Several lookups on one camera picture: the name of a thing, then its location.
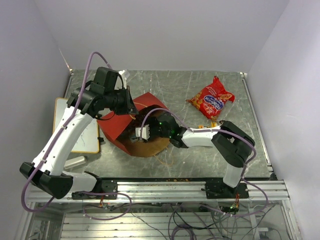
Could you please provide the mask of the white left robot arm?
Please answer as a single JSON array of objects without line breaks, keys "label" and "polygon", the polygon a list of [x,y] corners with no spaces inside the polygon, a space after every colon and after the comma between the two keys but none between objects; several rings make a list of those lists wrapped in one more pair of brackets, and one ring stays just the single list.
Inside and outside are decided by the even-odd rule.
[{"label": "white left robot arm", "polygon": [[56,199],[69,192],[82,192],[96,199],[102,193],[99,177],[92,173],[67,173],[64,166],[74,145],[87,126],[100,120],[100,111],[116,115],[135,115],[138,110],[126,84],[129,72],[106,67],[96,70],[94,79],[75,89],[66,103],[60,123],[43,150],[32,162],[23,162],[20,173]]}]

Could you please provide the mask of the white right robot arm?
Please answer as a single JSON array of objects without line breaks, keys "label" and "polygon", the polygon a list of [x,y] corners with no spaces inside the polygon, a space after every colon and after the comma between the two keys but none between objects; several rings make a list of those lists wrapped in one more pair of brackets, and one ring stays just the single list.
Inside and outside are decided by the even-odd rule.
[{"label": "white right robot arm", "polygon": [[226,172],[220,186],[221,194],[226,198],[238,192],[238,185],[244,174],[245,164],[255,152],[255,141],[230,121],[210,128],[187,128],[180,126],[168,112],[146,120],[147,137],[169,139],[176,148],[215,147],[227,162]]}]

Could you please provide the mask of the red paper bag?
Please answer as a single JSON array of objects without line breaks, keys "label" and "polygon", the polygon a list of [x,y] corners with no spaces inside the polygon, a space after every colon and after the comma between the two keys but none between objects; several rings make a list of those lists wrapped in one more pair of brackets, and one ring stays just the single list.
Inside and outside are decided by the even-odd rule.
[{"label": "red paper bag", "polygon": [[133,157],[148,158],[157,155],[169,145],[167,138],[156,138],[143,142],[131,142],[130,135],[135,134],[135,128],[140,127],[146,114],[155,108],[166,106],[150,92],[144,93],[133,100],[139,114],[115,115],[110,112],[97,123],[105,137],[119,149]]}]

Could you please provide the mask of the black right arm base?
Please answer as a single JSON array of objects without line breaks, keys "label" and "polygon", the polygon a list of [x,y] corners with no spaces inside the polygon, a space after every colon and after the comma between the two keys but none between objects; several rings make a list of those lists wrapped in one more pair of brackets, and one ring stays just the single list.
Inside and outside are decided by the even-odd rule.
[{"label": "black right arm base", "polygon": [[207,199],[248,199],[249,192],[245,183],[239,183],[232,188],[222,181],[206,182],[201,191],[205,192]]}]

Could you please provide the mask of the red cookie snack packet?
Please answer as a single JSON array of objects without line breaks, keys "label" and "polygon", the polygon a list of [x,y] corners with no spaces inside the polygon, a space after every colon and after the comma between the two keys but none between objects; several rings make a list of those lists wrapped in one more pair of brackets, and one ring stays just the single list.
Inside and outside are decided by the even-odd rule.
[{"label": "red cookie snack packet", "polygon": [[235,99],[235,95],[227,91],[220,79],[214,76],[212,83],[185,101],[199,110],[208,120],[216,121],[226,103],[233,103]]}]

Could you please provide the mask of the yellow snack sachet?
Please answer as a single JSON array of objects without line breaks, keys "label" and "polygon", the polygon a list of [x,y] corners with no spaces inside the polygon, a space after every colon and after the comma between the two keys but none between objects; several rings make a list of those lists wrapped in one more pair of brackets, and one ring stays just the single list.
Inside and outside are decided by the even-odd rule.
[{"label": "yellow snack sachet", "polygon": [[209,125],[198,125],[198,129],[209,129],[209,128],[216,128],[221,126],[224,123],[223,120],[221,121],[212,121]]}]

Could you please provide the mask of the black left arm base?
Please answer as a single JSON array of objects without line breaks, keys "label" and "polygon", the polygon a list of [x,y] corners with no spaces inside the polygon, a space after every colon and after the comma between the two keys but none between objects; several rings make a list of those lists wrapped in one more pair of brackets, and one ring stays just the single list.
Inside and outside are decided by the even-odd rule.
[{"label": "black left arm base", "polygon": [[71,198],[73,200],[115,200],[117,198],[118,184],[114,180],[98,180],[90,192],[91,194],[81,191],[73,192]]}]

